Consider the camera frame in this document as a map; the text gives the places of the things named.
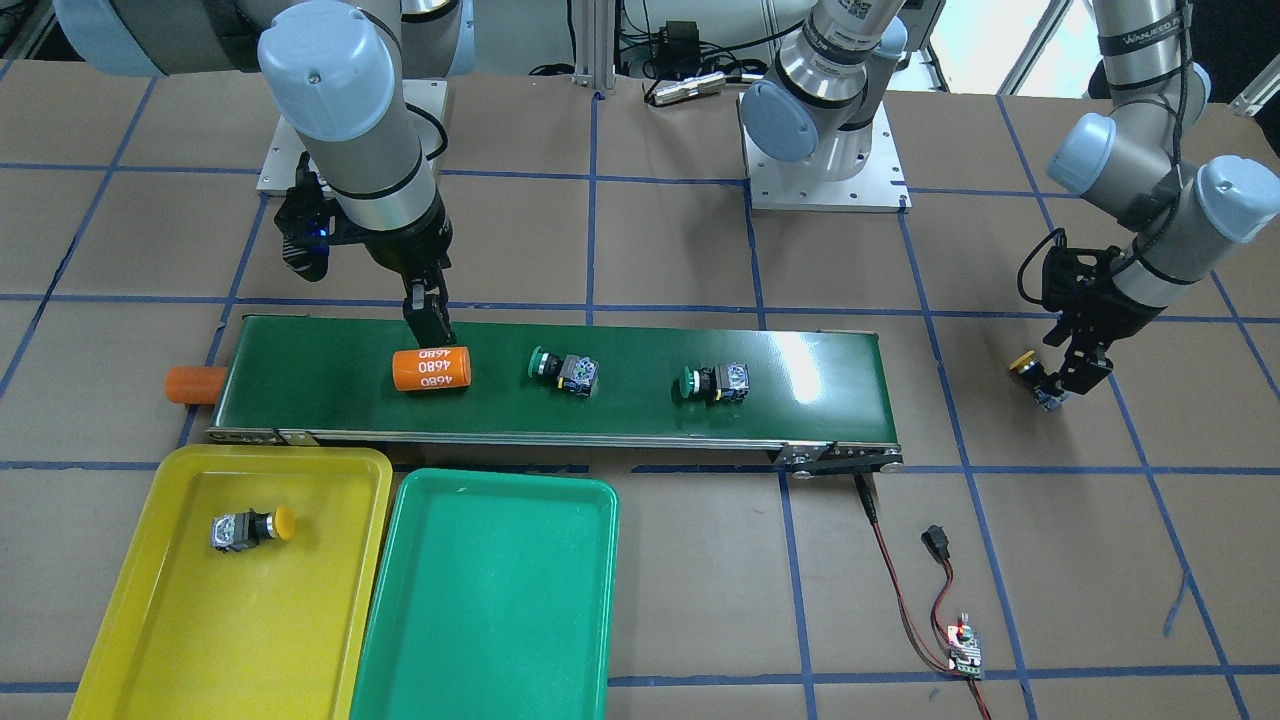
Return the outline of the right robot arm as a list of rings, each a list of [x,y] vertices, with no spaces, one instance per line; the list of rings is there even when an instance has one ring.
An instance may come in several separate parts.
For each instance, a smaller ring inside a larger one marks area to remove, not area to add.
[[[285,264],[317,282],[332,247],[361,245],[401,278],[419,346],[456,342],[452,224],[431,168],[448,137],[404,81],[468,69],[466,3],[58,1],[54,12],[72,47],[110,74],[262,74],[302,146],[275,215]]]

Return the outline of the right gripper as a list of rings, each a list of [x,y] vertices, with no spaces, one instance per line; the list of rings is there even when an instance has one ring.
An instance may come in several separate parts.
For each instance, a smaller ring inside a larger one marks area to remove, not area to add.
[[[375,263],[403,281],[404,322],[420,348],[457,343],[444,279],[452,240],[451,218],[436,195],[416,222],[397,231],[370,231],[362,241]]]

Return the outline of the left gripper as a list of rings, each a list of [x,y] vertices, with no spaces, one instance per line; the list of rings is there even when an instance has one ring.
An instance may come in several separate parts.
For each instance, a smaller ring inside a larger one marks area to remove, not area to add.
[[[1059,387],[1087,395],[1114,372],[1110,345],[1130,338],[1161,314],[1139,304],[1111,281],[1100,281],[1100,266],[1083,265],[1060,281],[1060,315],[1042,342],[1061,347],[1069,340],[1059,369]]]

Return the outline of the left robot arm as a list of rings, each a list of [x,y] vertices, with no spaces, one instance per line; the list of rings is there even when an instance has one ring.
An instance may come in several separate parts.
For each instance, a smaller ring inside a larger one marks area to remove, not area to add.
[[[900,1],[818,1],[783,36],[768,72],[740,101],[745,136],[768,158],[817,167],[826,181],[855,176],[870,124],[908,32]],[[1112,109],[1083,115],[1048,176],[1134,237],[1126,249],[1071,249],[1064,229],[1037,245],[1036,305],[1057,318],[1044,342],[1064,347],[1048,372],[1034,352],[1010,370],[1043,409],[1107,379],[1108,350],[1133,337],[1277,215],[1277,177],[1226,155],[1197,165],[1184,133],[1208,100],[1207,72],[1190,53],[1187,1],[1102,1],[1097,35]]]

